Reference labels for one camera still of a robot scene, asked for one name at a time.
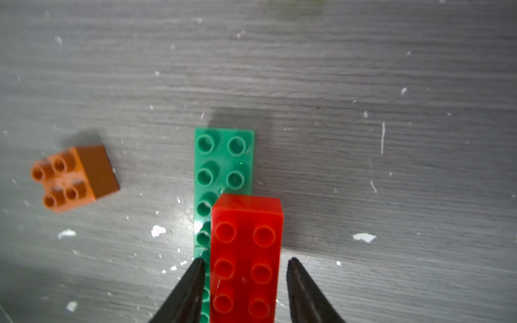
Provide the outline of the green lego brick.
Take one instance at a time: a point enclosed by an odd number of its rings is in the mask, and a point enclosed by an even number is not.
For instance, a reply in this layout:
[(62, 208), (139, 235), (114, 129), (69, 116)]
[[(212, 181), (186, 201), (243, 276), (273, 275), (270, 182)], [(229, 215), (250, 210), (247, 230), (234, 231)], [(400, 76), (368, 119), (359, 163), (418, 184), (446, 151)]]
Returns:
[(253, 130), (201, 127), (194, 141), (194, 257), (205, 265), (201, 322), (209, 322), (212, 210), (226, 193), (250, 195), (253, 190)]

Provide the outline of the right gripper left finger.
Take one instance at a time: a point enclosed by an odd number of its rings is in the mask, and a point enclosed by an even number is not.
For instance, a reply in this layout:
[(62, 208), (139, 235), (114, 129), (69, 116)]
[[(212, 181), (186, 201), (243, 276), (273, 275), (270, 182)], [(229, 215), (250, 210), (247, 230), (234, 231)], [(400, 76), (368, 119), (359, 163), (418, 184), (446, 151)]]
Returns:
[(204, 288), (204, 260), (196, 258), (149, 323), (199, 323)]

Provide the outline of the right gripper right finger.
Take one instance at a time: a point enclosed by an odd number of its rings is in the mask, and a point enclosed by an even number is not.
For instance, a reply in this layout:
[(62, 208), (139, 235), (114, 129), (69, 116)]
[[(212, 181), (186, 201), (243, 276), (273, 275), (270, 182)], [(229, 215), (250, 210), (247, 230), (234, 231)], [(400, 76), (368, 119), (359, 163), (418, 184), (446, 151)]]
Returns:
[(286, 281), (292, 322), (345, 323), (297, 258), (288, 261)]

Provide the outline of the red lego brick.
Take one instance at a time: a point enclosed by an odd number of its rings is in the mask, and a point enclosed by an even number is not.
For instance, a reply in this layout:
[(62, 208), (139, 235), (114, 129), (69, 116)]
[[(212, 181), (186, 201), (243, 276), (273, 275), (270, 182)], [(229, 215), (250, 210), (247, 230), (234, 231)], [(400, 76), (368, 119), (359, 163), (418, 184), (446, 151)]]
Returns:
[(211, 221), (211, 322), (274, 322), (283, 228), (277, 198), (219, 197)]

